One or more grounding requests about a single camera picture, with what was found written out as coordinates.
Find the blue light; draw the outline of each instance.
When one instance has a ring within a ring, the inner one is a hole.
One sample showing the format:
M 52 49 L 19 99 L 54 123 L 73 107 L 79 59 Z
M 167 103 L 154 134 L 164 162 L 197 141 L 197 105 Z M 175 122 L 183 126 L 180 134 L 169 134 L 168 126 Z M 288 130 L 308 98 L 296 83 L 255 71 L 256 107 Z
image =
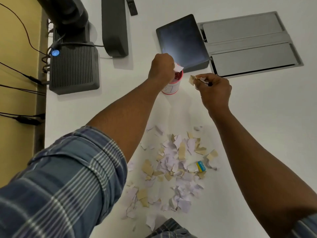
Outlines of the blue light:
M 53 55 L 54 57 L 58 56 L 59 54 L 60 54 L 59 50 L 53 50 L 53 51 L 52 51 L 52 55 Z

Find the blue and yellow eraser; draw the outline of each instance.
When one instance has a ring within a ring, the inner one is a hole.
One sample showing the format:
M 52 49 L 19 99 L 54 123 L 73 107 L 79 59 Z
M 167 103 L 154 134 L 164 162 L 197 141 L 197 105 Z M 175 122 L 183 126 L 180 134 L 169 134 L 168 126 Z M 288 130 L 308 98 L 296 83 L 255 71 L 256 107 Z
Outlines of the blue and yellow eraser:
M 206 170 L 206 168 L 205 168 L 205 166 L 204 166 L 202 161 L 198 161 L 196 164 L 197 164 L 199 173 L 204 172 Z

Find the desk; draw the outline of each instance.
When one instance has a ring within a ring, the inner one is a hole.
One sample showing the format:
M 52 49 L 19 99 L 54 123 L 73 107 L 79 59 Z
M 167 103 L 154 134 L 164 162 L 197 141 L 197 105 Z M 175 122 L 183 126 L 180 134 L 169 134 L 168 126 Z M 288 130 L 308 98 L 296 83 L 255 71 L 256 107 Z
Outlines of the desk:
M 91 41 L 102 44 L 101 0 L 82 1 L 92 24 Z M 85 125 L 147 78 L 151 61 L 160 52 L 156 28 L 190 13 L 197 22 L 203 22 L 278 11 L 305 65 L 230 79 L 230 108 L 260 144 L 317 191 L 317 0 L 135 0 L 135 3 L 137 16 L 131 17 L 127 9 L 129 56 L 109 59 L 104 49 L 98 49 L 100 89 L 62 96 L 48 90 L 45 146 Z M 210 68 L 194 74 L 204 72 L 210 72 Z M 194 199 L 189 214 L 169 211 L 164 215 L 173 217 L 197 237 L 267 237 L 238 188 L 199 93 L 187 81 L 190 74 L 185 74 L 175 95 L 159 94 L 150 121 L 165 124 L 168 133 L 183 135 L 193 126 L 203 125 L 202 142 L 209 150 L 218 150 L 221 169 L 207 172 L 205 190 L 199 200 Z M 152 154 L 138 147 L 133 160 L 141 164 L 149 155 Z M 133 171 L 128 179 L 138 176 Z M 94 229 L 91 238 L 143 238 L 150 233 L 145 225 L 146 208 L 138 211 L 135 232 L 132 220 L 119 219 L 120 208 L 120 204 L 114 207 Z

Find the black tablet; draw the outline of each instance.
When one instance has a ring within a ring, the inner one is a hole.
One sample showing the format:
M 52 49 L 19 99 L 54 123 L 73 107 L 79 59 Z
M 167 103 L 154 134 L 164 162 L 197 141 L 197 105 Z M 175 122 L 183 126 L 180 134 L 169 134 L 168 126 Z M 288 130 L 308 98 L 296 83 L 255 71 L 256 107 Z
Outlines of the black tablet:
M 209 55 L 194 15 L 190 14 L 156 29 L 162 53 L 168 53 L 184 72 L 208 67 Z

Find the wall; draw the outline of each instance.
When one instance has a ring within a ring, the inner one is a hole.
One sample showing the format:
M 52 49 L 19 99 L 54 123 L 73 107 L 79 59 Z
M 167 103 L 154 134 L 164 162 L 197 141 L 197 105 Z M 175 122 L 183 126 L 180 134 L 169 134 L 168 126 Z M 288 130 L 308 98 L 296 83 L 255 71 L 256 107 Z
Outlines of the wall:
M 47 37 L 42 33 L 42 8 L 37 0 L 0 0 L 0 3 L 20 17 L 32 45 L 46 51 Z M 3 6 L 0 6 L 0 28 L 0 62 L 38 78 L 39 65 L 42 65 L 39 63 L 39 53 L 30 47 L 26 32 L 17 17 Z M 27 78 L 1 64 L 0 84 L 36 90 L 36 85 Z M 42 99 L 42 104 L 45 103 L 45 97 L 0 87 L 0 112 L 34 115 L 38 99 Z M 33 155 L 34 137 L 34 126 L 0 116 L 0 187 L 26 167 Z

